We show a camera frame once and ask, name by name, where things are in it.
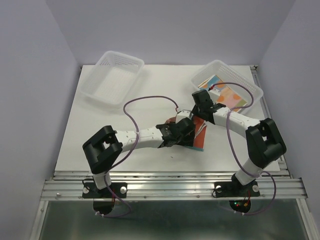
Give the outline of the brown orange bear towel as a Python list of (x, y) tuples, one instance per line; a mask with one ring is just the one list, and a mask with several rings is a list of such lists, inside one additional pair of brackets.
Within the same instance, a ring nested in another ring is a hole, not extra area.
[[(182, 146), (186, 147), (189, 149), (193, 149), (196, 151), (204, 151), (205, 148), (205, 136), (206, 136), (206, 130), (207, 130), (207, 125), (205, 121), (197, 116), (192, 116), (191, 120), (195, 124), (195, 137), (194, 137), (194, 142), (193, 146)], [(174, 122), (176, 121), (176, 117), (168, 119), (166, 123)]]

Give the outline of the orange peach patterned towel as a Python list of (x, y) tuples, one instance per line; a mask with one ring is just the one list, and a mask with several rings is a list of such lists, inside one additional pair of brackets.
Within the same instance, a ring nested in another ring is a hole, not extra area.
[(222, 82), (223, 81), (219, 76), (212, 75), (198, 84), (197, 87), (200, 90), (204, 89), (210, 93), (219, 91), (219, 97), (213, 96), (213, 98), (216, 99), (215, 102), (226, 105), (230, 109), (234, 107), (244, 107), (247, 105), (247, 102), (229, 87), (229, 84), (222, 84)]

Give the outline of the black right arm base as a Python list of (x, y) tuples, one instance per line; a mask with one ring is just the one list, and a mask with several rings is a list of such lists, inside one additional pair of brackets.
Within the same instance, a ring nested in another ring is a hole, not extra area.
[(216, 182), (211, 195), (213, 198), (241, 198), (229, 200), (229, 205), (236, 213), (247, 214), (251, 209), (251, 198), (261, 194), (255, 180), (242, 185), (234, 174), (230, 181)]

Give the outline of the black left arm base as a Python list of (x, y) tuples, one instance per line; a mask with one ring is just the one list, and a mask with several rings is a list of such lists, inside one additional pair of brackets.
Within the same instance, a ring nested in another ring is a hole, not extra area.
[(119, 215), (112, 215), (114, 207), (116, 206), (115, 197), (117, 195), (120, 199), (127, 197), (128, 184), (126, 182), (113, 182), (111, 183), (110, 191), (108, 188), (102, 190), (98, 189), (92, 178), (85, 178), (82, 180), (82, 198), (93, 200), (93, 210), (96, 215), (107, 218), (119, 218), (130, 213), (131, 207), (128, 203), (125, 204), (128, 207), (128, 213), (120, 213)]

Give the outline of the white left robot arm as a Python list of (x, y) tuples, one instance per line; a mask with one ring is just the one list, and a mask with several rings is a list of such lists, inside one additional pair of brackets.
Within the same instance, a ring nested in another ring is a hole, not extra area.
[(102, 127), (82, 145), (93, 174), (95, 193), (100, 197), (111, 193), (109, 171), (120, 154), (144, 148), (185, 146), (193, 142), (195, 130), (195, 124), (188, 117), (138, 131), (116, 131), (110, 125)]

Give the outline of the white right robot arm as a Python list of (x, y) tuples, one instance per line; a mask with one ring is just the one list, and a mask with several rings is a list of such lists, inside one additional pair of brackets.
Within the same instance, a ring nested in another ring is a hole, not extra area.
[[(273, 161), (287, 152), (281, 133), (271, 118), (264, 120), (250, 118), (235, 112), (221, 103), (214, 103), (207, 90), (192, 94), (194, 107), (192, 114), (214, 125), (225, 127), (231, 152), (239, 165), (239, 170), (230, 182), (231, 192), (242, 195), (248, 184), (258, 178)], [(248, 160), (242, 165), (236, 156), (230, 132), (233, 131), (246, 140)]]

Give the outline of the white basket holding towels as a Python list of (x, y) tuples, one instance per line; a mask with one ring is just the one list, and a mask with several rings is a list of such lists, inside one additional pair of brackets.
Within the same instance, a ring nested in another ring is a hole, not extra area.
[(118, 107), (136, 83), (145, 62), (117, 51), (107, 51), (83, 78), (80, 92), (108, 106)]

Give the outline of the empty white plastic basket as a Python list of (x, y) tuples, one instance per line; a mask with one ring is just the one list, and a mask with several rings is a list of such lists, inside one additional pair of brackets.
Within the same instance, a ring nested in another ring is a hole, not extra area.
[(252, 80), (245, 77), (243, 74), (238, 73), (229, 65), (220, 60), (214, 60), (200, 68), (190, 78), (190, 82), (196, 90), (200, 90), (198, 88), (198, 84), (213, 75), (217, 75), (218, 77), (220, 77), (220, 79), (223, 81), (222, 84), (229, 85), (229, 87), (233, 91), (235, 91), (247, 102), (247, 105), (250, 104), (250, 102), (253, 100), (252, 105), (254, 106), (264, 95), (263, 90), (258, 87)]

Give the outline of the aluminium mounting rail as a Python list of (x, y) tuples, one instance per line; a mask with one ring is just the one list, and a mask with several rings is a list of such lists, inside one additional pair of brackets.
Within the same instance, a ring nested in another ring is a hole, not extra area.
[[(205, 201), (212, 200), (212, 191), (220, 182), (230, 181), (232, 172), (125, 172), (113, 171), (113, 182), (127, 183), (127, 201)], [(82, 180), (90, 178), (84, 171), (57, 171), (51, 180), (45, 181), (40, 199), (42, 201), (83, 200)], [(257, 179), (260, 199), (273, 196), (277, 199), (306, 199), (304, 183), (300, 178), (292, 178), (288, 171), (273, 174), (275, 184), (267, 175)]]

